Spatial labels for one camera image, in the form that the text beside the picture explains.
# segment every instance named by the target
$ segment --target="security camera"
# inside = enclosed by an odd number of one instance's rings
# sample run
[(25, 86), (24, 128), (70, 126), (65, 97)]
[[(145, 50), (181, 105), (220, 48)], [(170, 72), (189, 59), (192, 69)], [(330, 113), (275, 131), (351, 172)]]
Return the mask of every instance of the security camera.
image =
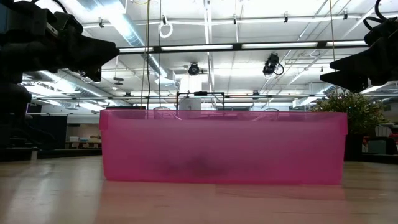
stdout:
[(197, 63), (191, 63), (191, 66), (188, 69), (188, 74), (190, 75), (198, 75), (200, 72), (200, 68)]
[[(277, 73), (276, 70), (278, 68), (282, 69), (282, 72)], [(262, 73), (267, 75), (272, 75), (275, 73), (276, 75), (281, 75), (284, 72), (284, 67), (279, 63), (279, 57), (277, 53), (271, 53), (268, 60), (266, 61), (266, 65), (262, 69)]]
[(254, 90), (253, 91), (253, 96), (258, 96), (258, 95), (260, 95), (259, 91), (258, 90)]

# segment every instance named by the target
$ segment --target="translucent pink container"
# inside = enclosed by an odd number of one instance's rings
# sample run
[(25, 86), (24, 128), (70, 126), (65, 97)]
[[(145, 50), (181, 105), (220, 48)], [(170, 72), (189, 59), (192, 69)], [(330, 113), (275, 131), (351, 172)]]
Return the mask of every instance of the translucent pink container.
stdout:
[(108, 180), (340, 184), (344, 113), (101, 111)]

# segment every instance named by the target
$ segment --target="fluorescent light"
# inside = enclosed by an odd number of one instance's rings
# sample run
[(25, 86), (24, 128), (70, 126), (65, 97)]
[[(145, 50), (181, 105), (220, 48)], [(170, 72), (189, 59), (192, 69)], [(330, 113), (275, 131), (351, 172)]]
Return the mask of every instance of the fluorescent light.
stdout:
[[(368, 45), (363, 40), (353, 40), (353, 41), (335, 41), (335, 46), (357, 46), (357, 45), (364, 45), (367, 47)], [(327, 47), (333, 46), (333, 42), (327, 42)]]
[(318, 42), (292, 42), (292, 43), (272, 43), (272, 44), (243, 44), (243, 49), (267, 49), (267, 48), (291, 48), (291, 47), (316, 47)]
[(126, 47), (120, 48), (120, 53), (133, 53), (133, 52), (153, 52), (153, 47)]
[(192, 46), (173, 46), (173, 47), (162, 47), (164, 51), (174, 50), (217, 50), (217, 49), (232, 49), (232, 44), (223, 45), (192, 45)]
[(53, 100), (47, 100), (47, 101), (45, 101), (45, 100), (38, 100), (38, 101), (43, 102), (43, 103), (49, 103), (49, 104), (55, 105), (55, 106), (61, 106), (60, 103), (58, 103), (58, 102), (56, 102), (56, 101), (53, 101)]

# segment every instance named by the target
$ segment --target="white duct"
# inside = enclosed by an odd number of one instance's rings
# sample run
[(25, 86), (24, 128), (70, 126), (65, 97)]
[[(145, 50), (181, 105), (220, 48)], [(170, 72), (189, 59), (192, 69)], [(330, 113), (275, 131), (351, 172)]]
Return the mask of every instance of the white duct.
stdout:
[[(41, 76), (45, 76), (53, 80), (54, 85), (57, 85), (57, 88), (67, 91), (79, 91), (78, 94), (80, 97), (91, 97), (91, 96), (113, 96), (99, 88), (92, 86), (88, 83), (85, 83), (81, 79), (75, 77), (74, 75), (59, 70), (58, 73), (50, 73), (48, 71), (39, 71)], [(130, 106), (130, 104), (123, 100), (110, 100), (110, 102), (114, 103), (116, 106)]]

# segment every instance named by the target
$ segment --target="potted plant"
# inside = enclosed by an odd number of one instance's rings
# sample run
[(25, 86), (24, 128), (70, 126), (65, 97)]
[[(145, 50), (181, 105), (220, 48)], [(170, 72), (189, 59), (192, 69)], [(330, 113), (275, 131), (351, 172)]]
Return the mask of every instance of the potted plant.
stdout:
[(381, 113), (383, 104), (371, 101), (360, 93), (335, 93), (318, 101), (312, 111), (344, 112), (348, 116), (348, 135), (346, 137), (346, 161), (357, 161), (362, 153), (363, 137), (374, 131), (381, 123), (386, 123)]

